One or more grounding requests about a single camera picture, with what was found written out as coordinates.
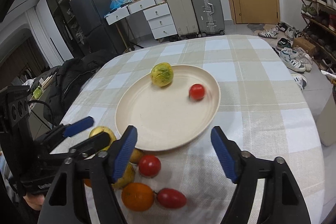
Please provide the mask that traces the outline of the person's left hand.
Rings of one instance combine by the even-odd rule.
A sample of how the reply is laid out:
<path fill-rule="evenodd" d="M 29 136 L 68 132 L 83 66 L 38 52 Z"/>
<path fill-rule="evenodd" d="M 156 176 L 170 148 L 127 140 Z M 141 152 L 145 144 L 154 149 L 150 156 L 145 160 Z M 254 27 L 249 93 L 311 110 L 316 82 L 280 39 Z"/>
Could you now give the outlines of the person's left hand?
<path fill-rule="evenodd" d="M 27 193 L 23 198 L 25 199 L 29 207 L 34 210 L 41 211 L 43 203 L 45 201 L 45 196 L 43 194 L 33 195 Z"/>

